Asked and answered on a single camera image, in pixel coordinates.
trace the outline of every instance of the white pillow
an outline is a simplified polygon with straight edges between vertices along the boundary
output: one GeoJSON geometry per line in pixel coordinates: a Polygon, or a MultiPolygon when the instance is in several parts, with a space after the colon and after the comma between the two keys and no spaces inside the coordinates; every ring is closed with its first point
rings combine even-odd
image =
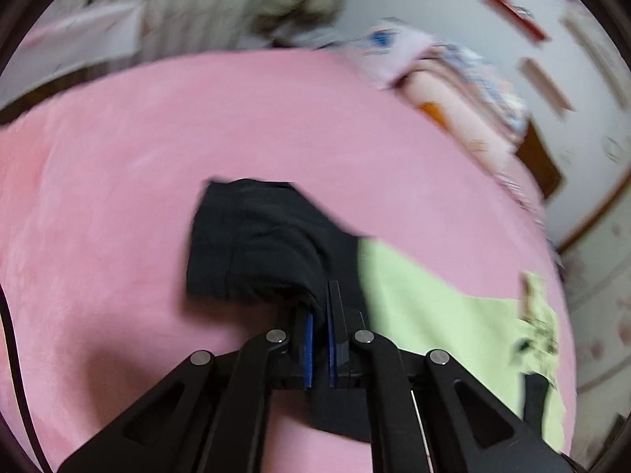
{"type": "Polygon", "coordinates": [[[415,107],[440,105],[449,131],[492,175],[502,173],[515,145],[497,132],[450,83],[427,71],[411,73],[403,83],[403,94],[415,107]]]}
{"type": "Polygon", "coordinates": [[[434,42],[430,34],[397,19],[382,19],[361,39],[347,43],[345,58],[374,88],[392,87],[434,42]]]}

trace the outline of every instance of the pink blanket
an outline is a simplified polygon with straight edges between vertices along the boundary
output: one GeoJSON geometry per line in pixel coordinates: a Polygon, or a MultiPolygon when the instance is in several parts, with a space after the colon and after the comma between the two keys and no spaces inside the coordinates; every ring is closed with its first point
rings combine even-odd
{"type": "MultiPolygon", "coordinates": [[[[528,214],[433,122],[333,54],[225,53],[107,77],[0,132],[0,280],[53,467],[194,350],[237,349],[271,324],[267,306],[184,300],[189,226],[213,176],[294,181],[473,296],[517,298],[522,270],[544,275],[569,448],[572,335],[528,214]]],[[[0,410],[29,450],[1,350],[0,410]]],[[[368,445],[303,420],[301,394],[275,397],[265,471],[371,471],[368,445]]]]}

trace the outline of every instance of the mattress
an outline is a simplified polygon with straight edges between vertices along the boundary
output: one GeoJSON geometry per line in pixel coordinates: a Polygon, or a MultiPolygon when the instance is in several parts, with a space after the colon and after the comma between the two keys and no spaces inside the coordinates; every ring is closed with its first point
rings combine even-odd
{"type": "MultiPolygon", "coordinates": [[[[222,354],[273,309],[185,300],[190,223],[210,177],[292,181],[472,296],[545,277],[558,384],[575,415],[573,341],[540,227],[427,116],[328,52],[188,56],[73,89],[0,132],[0,281],[24,387],[55,469],[197,349],[222,354]]],[[[5,352],[0,411],[23,446],[5,352]]],[[[307,427],[276,393],[264,471],[371,471],[370,447],[307,427]]]]}

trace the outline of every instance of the floral wallpaper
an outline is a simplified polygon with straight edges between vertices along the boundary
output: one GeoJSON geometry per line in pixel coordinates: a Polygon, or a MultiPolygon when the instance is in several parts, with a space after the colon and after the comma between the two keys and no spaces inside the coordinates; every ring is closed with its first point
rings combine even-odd
{"type": "Polygon", "coordinates": [[[631,190],[563,256],[577,353],[572,455],[589,466],[631,412],[631,190]]]}

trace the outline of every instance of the brown wooden headboard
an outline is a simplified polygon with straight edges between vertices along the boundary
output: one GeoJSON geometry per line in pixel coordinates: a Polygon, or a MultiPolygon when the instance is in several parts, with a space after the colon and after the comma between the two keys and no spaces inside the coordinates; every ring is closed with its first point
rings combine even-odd
{"type": "Polygon", "coordinates": [[[530,169],[543,192],[544,199],[548,199],[563,183],[563,174],[556,167],[545,146],[541,143],[537,127],[532,122],[532,119],[528,123],[526,140],[517,150],[517,157],[530,169]]]}

